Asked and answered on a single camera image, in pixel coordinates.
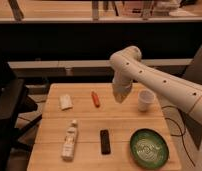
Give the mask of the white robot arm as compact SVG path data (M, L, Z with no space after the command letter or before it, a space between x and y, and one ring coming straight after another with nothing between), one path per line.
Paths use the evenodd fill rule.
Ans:
M113 95L122 103L131 92L134 80L167 98L183 112L202 125L202 85L172 76L141 63L142 53L136 46L129 46L110 56L114 70ZM195 171L202 171L202 140Z

